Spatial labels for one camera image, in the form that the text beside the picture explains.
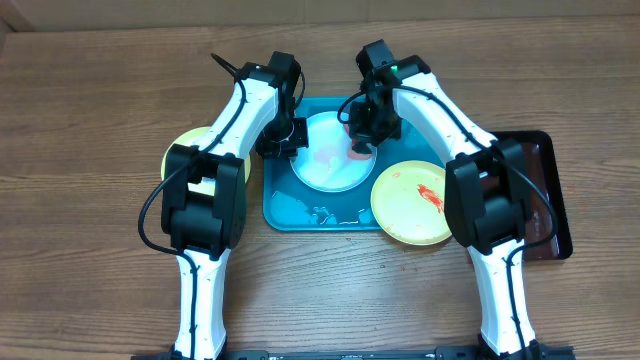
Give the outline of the red and green sponge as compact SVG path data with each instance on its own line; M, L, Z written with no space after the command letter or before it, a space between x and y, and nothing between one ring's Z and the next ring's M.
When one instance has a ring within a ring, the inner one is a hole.
M352 160L369 160L373 156L372 150L366 143L360 143L357 139L350 135L350 129L347 124L343 125L346 134L349 136L351 144L348 146L347 157Z

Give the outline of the light blue plate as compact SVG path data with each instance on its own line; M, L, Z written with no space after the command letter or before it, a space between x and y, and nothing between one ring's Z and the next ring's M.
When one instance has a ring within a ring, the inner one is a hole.
M373 171L377 149L369 144L368 154L353 150L355 140L336 111L315 114L307 119L308 146L300 148L290 161L295 175L312 189L338 193L351 190Z

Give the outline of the yellow plate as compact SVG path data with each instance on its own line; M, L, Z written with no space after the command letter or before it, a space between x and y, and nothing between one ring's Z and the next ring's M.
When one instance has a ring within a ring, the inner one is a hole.
M445 170L426 161L403 161L385 169L372 187L375 220L392 238L430 246L452 236L447 225Z
M178 144L178 145L189 147L193 145L197 140L199 140L207 132L208 132L208 127L199 127L199 128L189 130L183 133L182 135L180 135L178 138L176 138L172 142L172 145ZM165 151L165 154L163 156L162 163L161 163L161 171L160 171L161 179L165 178L165 162L166 162L167 154L168 154L168 150ZM244 178L245 178L245 182L248 182L250 173L251 173L251 156L250 155L248 155L244 159L244 166L245 166ZM198 184L189 183L188 189L192 192L213 196L215 192L215 181L213 179L206 178L205 180L202 180Z

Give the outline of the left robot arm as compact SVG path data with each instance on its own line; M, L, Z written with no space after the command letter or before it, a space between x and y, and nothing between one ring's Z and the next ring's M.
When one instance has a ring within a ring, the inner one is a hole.
M278 54L268 65L232 72L234 93L207 133L189 145L175 141L164 157L161 227L177 253L181 321L170 359L219 359L226 268L247 216L246 163L291 158L308 144L307 125L294 111L300 64Z

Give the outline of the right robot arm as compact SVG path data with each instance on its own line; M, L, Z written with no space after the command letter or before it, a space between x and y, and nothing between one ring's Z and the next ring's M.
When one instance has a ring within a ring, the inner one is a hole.
M363 80L344 109L357 154L399 134L408 121L445 165L444 214L453 237L468 249L482 310L483 357L540 356L528 321L522 279L526 223L532 216L531 182L522 146L474 124L444 93L418 56L356 58Z

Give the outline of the teal plastic tray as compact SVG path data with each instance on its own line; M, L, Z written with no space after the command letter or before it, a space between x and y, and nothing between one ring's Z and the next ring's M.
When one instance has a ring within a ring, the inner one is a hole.
M388 139L373 151L369 174L355 187L324 192L300 180L288 159L264 162L263 214L280 231L368 231L380 226L370 196L378 176L388 167L419 160L442 168L436 152L409 122L403 121L401 138Z

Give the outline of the dark brown rectangular tray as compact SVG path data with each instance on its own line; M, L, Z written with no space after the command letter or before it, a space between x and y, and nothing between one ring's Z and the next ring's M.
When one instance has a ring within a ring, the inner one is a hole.
M557 233L545 245L523 251L525 261L566 260L573 243L551 137L541 130L494 132L498 140L514 139L523 148L528 177L546 196L557 216Z

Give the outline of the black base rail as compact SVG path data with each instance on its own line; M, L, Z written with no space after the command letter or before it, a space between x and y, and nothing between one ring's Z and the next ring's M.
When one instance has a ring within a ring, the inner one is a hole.
M136 360L188 359L178 352L157 355L131 356ZM227 351L217 359L223 360L479 360L494 359L488 350L474 346L439 346L426 351L376 351L376 352L293 352L269 353L264 350ZM572 347L548 347L542 344L534 346L527 359L575 360Z

